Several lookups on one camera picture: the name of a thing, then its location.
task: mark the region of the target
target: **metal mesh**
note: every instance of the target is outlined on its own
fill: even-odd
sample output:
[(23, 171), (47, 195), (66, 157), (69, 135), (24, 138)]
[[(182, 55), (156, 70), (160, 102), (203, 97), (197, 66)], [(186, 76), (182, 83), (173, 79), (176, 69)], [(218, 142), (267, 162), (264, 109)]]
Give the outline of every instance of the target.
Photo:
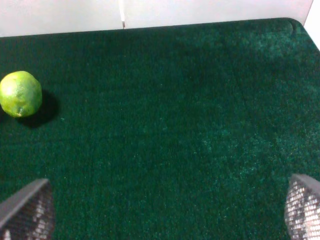
[(307, 175), (291, 177), (284, 221), (292, 240), (320, 240), (320, 182)]
[(0, 240), (50, 240), (55, 228), (52, 189), (38, 179), (0, 204)]

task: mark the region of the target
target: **white wall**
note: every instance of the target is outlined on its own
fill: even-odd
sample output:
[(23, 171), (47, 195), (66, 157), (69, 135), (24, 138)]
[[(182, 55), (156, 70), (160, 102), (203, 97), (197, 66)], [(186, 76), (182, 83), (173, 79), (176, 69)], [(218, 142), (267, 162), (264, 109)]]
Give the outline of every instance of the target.
[(0, 36), (122, 28), (118, 0), (0, 0)]
[(288, 17), (305, 23), (313, 0), (0, 0), (0, 36), (145, 28)]
[(304, 28), (320, 50), (320, 0), (313, 0)]
[(127, 28), (288, 17), (304, 24), (312, 0), (123, 0)]

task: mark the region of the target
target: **lime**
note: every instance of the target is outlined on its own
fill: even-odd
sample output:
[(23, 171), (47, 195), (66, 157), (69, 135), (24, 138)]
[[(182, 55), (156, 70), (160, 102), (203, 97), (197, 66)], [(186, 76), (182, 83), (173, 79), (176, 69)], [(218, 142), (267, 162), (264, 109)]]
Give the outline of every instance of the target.
[(12, 117), (21, 118), (35, 114), (42, 104), (42, 87), (26, 71), (15, 71), (0, 82), (0, 105)]

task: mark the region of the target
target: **green lime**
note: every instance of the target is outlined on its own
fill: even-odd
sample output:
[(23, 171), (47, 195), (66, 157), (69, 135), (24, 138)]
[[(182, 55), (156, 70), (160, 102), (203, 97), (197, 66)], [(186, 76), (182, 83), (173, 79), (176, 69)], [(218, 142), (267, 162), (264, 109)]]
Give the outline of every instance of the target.
[(35, 114), (42, 104), (42, 87), (26, 71), (15, 71), (0, 82), (0, 105), (12, 117), (21, 118)]

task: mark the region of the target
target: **white wall panel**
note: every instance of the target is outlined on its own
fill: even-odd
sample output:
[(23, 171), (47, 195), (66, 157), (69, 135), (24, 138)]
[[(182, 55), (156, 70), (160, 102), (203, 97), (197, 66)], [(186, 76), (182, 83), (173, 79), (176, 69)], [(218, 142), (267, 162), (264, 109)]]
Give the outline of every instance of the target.
[(122, 29), (118, 0), (0, 0), (0, 36)]
[(123, 0), (126, 28), (293, 18), (304, 24), (312, 0)]

